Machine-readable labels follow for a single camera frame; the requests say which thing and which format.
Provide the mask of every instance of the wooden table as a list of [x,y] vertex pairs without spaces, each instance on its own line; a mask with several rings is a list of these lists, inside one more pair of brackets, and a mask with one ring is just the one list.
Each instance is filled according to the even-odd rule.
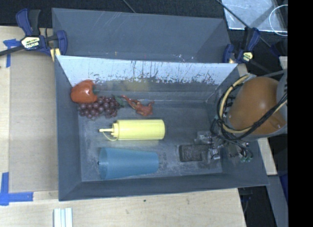
[[[19,40],[22,37],[23,32],[20,28],[0,26],[0,50],[6,49],[2,44],[3,40],[13,38]],[[38,101],[32,100],[31,95],[34,91],[28,87],[38,79],[36,75],[39,75],[37,85],[44,82],[43,80],[53,78],[51,73],[45,72],[53,66],[52,60],[37,52],[21,51],[12,54],[11,61],[13,66],[6,68],[6,57],[0,57],[0,173],[12,173],[10,183],[15,183],[16,186],[10,184],[9,192],[35,189],[30,190],[34,191],[33,202],[10,203],[9,206],[0,206],[0,226],[51,227],[53,225],[53,209],[67,207],[72,208],[74,227],[246,226],[237,189],[59,202],[56,180],[57,154],[55,150],[57,147],[55,138],[50,134],[51,127],[55,127],[55,118],[53,117],[55,108],[51,108],[49,113],[44,113],[44,116],[32,114],[27,120],[24,119],[25,121],[22,116],[20,122],[16,121],[16,115],[27,113],[27,106],[33,106],[34,103],[35,106],[39,106],[39,110],[46,109],[46,104],[43,104],[46,100],[42,99],[43,96],[46,98],[54,93],[52,88],[54,83],[52,83],[50,87],[52,90],[48,95],[47,91],[43,89],[35,90],[36,95],[42,98]],[[16,72],[14,64],[23,63],[23,61],[27,61],[27,65],[24,65],[19,73]],[[41,73],[40,71],[39,73],[29,73],[27,68],[39,68]],[[29,78],[29,80],[20,81],[21,87],[16,91],[16,87],[12,84],[15,84],[20,78]],[[22,102],[16,98],[17,92],[20,92]],[[41,139],[35,135],[34,131],[29,132],[31,127],[36,126],[41,127],[42,131],[49,129],[49,133],[38,133],[49,136],[49,139]],[[24,140],[23,145],[17,141],[19,136]],[[267,139],[261,139],[259,145],[267,174],[276,175]]]

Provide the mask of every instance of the yellow mustard bottle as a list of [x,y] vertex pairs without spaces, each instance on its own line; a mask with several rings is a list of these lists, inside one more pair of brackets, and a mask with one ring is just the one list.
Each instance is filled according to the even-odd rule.
[[121,119],[111,129],[99,132],[111,132],[115,137],[112,140],[161,140],[165,136],[165,124],[162,119]]

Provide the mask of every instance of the gray bin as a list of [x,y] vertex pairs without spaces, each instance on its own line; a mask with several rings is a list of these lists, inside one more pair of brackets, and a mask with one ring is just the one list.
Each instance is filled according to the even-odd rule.
[[[96,27],[101,28],[101,23],[97,20],[104,19],[108,14],[112,16],[114,13],[90,11],[90,16],[87,16],[88,11],[74,10],[70,12],[63,9],[54,9],[53,11],[57,11],[53,19],[54,29],[64,29],[69,39],[67,56],[58,56],[55,60],[60,201],[179,193],[268,184],[257,142],[250,145],[254,153],[254,158],[250,163],[234,162],[223,152],[220,161],[209,166],[203,166],[198,162],[181,163],[179,161],[178,146],[193,144],[197,132],[209,129],[210,122],[216,114],[218,98],[230,84],[239,78],[236,65],[201,63],[210,59],[207,55],[198,61],[196,56],[203,45],[197,47],[198,49],[185,51],[185,56],[188,52],[192,52],[188,56],[188,61],[180,61],[175,57],[170,59],[173,49],[182,50],[178,42],[175,43],[174,48],[167,52],[166,57],[155,51],[156,55],[150,54],[147,57],[147,54],[146,59],[141,58],[142,51],[138,48],[135,52],[127,52],[131,50],[131,48],[127,48],[127,45],[125,49],[128,50],[124,52],[125,55],[116,54],[116,56],[125,56],[120,59],[113,57],[115,51],[111,52],[109,48],[103,50],[99,45],[98,48],[91,47],[90,51],[88,51],[88,47],[78,49],[72,40],[75,40],[80,34],[81,38],[87,42],[89,39],[95,41],[94,35],[88,33],[93,28],[92,25],[96,24]],[[68,16],[72,16],[72,14],[78,17],[79,22],[85,21],[85,29],[80,29],[80,26],[68,22],[71,19]],[[98,18],[96,20],[91,19],[91,24],[89,24],[86,17],[92,18],[93,14],[97,14]],[[114,17],[126,16],[122,13],[116,14],[120,15]],[[131,16],[131,20],[136,20],[134,14],[129,14],[129,16]],[[143,15],[143,17],[148,18],[146,21],[143,20],[145,22],[141,21],[146,27],[151,27],[151,17],[154,18],[154,23],[164,19],[163,16],[157,15]],[[173,21],[183,19],[185,23],[188,21],[193,23],[197,20],[197,18],[187,20],[181,17],[170,17],[170,19]],[[207,24],[210,24],[209,20],[200,19],[199,21],[206,21]],[[116,23],[114,26],[118,31],[117,33],[122,34],[119,27],[123,25]],[[128,26],[124,29],[127,30],[127,28],[130,31],[133,29],[133,27]],[[221,36],[223,31],[226,31],[224,24],[220,30]],[[213,35],[219,34],[217,28],[214,31]],[[164,30],[159,32],[159,40],[163,38],[166,41],[165,34],[167,32],[169,32],[167,27],[164,27]],[[193,32],[194,30],[189,31],[189,35],[193,35]],[[148,35],[146,29],[143,29],[142,33],[143,38]],[[202,38],[202,41],[211,41],[210,35],[207,35],[206,39]],[[227,33],[222,36],[222,41],[224,44],[229,41]],[[116,44],[116,47],[120,47],[120,51],[123,48],[122,44]],[[220,59],[221,52],[216,54],[219,55],[216,59]],[[166,125],[164,140],[157,142],[107,141],[97,129],[109,128],[119,118],[140,118],[141,116],[128,107],[120,109],[118,116],[113,119],[100,117],[96,120],[90,120],[80,117],[77,112],[77,104],[71,101],[69,94],[73,85],[85,79],[94,80],[102,95],[125,94],[130,98],[142,99],[143,103],[155,101],[154,114],[149,118],[162,118],[164,120]],[[103,147],[156,152],[159,156],[159,169],[153,174],[107,181],[101,180],[97,162]]]

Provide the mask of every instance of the blue cup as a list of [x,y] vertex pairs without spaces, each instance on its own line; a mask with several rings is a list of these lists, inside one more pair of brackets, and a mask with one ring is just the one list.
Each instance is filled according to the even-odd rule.
[[119,148],[102,148],[99,172],[103,180],[154,173],[159,160],[155,152]]

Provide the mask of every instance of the plastic sheet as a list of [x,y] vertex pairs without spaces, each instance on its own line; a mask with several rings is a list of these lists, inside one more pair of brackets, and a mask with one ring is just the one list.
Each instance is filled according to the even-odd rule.
[[[261,31],[286,32],[275,0],[222,0],[222,3],[237,17]],[[244,29],[245,26],[226,9],[225,17],[230,29]]]

